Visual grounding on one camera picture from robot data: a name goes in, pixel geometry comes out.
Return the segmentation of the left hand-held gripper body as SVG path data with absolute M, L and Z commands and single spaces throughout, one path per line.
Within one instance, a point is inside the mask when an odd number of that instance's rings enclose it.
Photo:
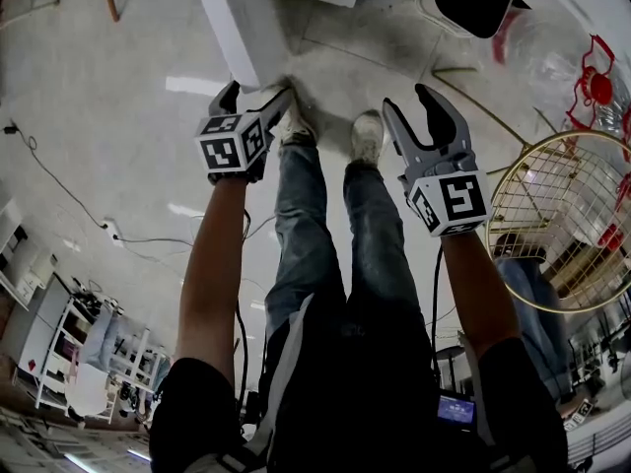
M 276 122 L 277 110 L 271 106 L 243 113 L 216 107 L 202 119 L 194 142 L 209 181 L 215 184 L 228 177 L 249 183 L 262 180 Z

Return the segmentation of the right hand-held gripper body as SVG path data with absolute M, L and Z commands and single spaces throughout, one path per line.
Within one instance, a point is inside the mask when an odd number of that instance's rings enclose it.
M 433 151 L 410 143 L 400 155 L 406 203 L 432 237 L 471 232 L 490 219 L 487 174 L 478 168 L 468 140 Z

